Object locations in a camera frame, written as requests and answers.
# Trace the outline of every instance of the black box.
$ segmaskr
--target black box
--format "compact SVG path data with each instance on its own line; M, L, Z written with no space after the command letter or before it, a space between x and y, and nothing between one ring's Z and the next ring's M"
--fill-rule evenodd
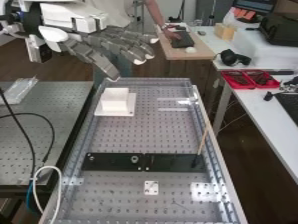
M267 15L259 30L270 44L298 47L298 14Z

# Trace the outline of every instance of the gray table surface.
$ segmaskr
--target gray table surface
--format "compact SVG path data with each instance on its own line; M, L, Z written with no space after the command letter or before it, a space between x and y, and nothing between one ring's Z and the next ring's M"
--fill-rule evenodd
M11 83L0 83L5 89ZM56 165L92 89L92 82L39 82L23 102L12 106L15 113L37 113L55 127L56 141L45 165ZM0 106L0 116L9 114ZM48 123L35 116L19 116L36 151L36 167L48 151L52 132ZM0 120L0 187L27 185L32 154L13 119Z
M134 117L93 115L106 87L129 87L137 93ZM225 164L218 160L219 149L210 134L202 152L205 172L81 170L89 152L196 153L205 129L204 106L196 95L189 79L125 78L117 83L104 82L64 169L67 181L55 223L247 223L238 221L242 210L235 211L238 198L230 200L226 191L229 174L222 172ZM158 181L158 196L144 195L145 181ZM56 190L40 223L48 223L53 216Z

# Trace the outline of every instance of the robotic hand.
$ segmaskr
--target robotic hand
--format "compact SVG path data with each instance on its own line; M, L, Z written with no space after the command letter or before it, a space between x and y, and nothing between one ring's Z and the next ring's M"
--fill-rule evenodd
M112 26L104 11L76 0L0 0L0 21L0 34L25 39L32 62L49 60L52 50L68 51L117 80L120 72L101 49L137 65L154 57L149 44L158 41L156 36Z

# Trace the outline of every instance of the white desk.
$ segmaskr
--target white desk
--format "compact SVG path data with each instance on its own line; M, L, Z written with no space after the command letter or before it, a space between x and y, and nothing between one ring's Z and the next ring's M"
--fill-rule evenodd
M196 33L198 30L206 32L206 35L200 36L200 38L216 54L226 49L231 49L238 53L231 43L214 35L214 27L193 27L192 29ZM218 71L231 69L282 70L277 64L273 64L270 67L255 67L253 64L249 66L238 64L234 67L229 67L222 64L219 57L213 61L213 64ZM285 82L291 80L294 76L274 76L274 78ZM269 102L263 100L267 91L273 93L279 92L277 89L234 90L225 82L213 129L217 135L233 93L298 184L298 126L293 122L275 97Z
M287 81L294 76L274 76L274 78ZM269 102L263 100L267 91L279 92L278 89L235 90L225 82L213 129L218 134L233 93L298 184L298 126L275 97Z
M197 34L198 30L206 32L205 36L200 36L198 34L197 34L197 36L200 37L202 42L208 45L208 47L213 50L213 52L216 54L221 53L226 49L231 49L235 53L241 54L239 50L237 50L237 48L233 46L230 41L225 41L216 36L213 26L192 27L192 30L196 34ZM271 64L270 66L255 66L251 63L249 66L245 66L243 64L238 64L238 65L230 67L222 63L219 55L213 60L213 65L214 65L217 71L231 70L231 69L261 69L261 70L277 70L277 71L285 70L285 69L281 69L281 65L278 65L275 63Z

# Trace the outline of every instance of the cardboard box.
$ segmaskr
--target cardboard box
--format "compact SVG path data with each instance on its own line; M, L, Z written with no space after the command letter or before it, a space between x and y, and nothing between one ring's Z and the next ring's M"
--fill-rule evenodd
M234 37L235 28L231 26L225 26L222 23L216 24L214 28L214 34L222 39L222 40L233 40Z

